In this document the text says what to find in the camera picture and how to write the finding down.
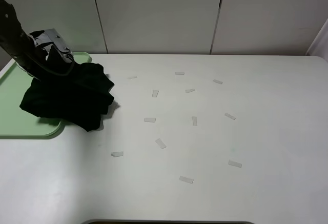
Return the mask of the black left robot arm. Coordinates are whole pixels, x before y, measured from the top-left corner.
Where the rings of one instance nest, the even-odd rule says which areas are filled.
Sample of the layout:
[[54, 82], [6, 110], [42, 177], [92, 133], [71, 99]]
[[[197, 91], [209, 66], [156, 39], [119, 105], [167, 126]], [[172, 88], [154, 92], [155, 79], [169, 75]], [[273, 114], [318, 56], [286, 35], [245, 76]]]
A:
[[75, 64], [71, 50], [55, 29], [26, 33], [14, 6], [5, 0], [1, 0], [1, 47], [37, 79], [67, 76]]

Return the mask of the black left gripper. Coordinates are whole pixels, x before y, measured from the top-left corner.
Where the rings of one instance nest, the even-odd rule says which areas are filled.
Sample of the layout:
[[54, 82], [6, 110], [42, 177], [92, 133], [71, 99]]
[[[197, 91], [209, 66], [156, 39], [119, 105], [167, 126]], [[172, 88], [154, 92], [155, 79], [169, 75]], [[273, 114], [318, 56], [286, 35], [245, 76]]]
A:
[[40, 80], [67, 77], [74, 68], [74, 62], [70, 64], [64, 62], [60, 54], [53, 48], [50, 53], [47, 53], [41, 46], [37, 46], [35, 38], [43, 32], [44, 30], [39, 30], [26, 35], [31, 45], [28, 56], [32, 60], [32, 69], [28, 73]]

